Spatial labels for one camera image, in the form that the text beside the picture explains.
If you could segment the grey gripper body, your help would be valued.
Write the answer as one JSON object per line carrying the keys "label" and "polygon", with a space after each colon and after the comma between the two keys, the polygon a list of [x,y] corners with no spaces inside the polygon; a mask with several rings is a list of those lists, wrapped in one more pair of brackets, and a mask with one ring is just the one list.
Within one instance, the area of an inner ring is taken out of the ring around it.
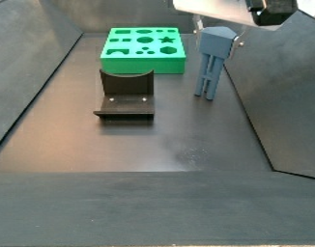
{"label": "grey gripper body", "polygon": [[296,13],[315,16],[315,0],[171,0],[176,11],[275,30]]}

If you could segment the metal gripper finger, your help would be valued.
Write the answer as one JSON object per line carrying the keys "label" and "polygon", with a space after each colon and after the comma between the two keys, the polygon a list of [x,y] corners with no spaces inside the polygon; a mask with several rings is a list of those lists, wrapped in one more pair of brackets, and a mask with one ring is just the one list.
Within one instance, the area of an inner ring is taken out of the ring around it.
{"label": "metal gripper finger", "polygon": [[237,36],[233,39],[233,43],[231,43],[231,48],[230,48],[230,52],[229,52],[229,57],[233,57],[234,51],[238,47],[243,46],[243,37],[247,33],[249,28],[247,27],[242,27],[239,30],[239,33],[237,34]]}
{"label": "metal gripper finger", "polygon": [[199,31],[203,28],[203,24],[202,24],[202,18],[199,14],[194,14],[192,15],[192,33],[194,33],[194,37],[195,40],[198,40],[199,38]]}

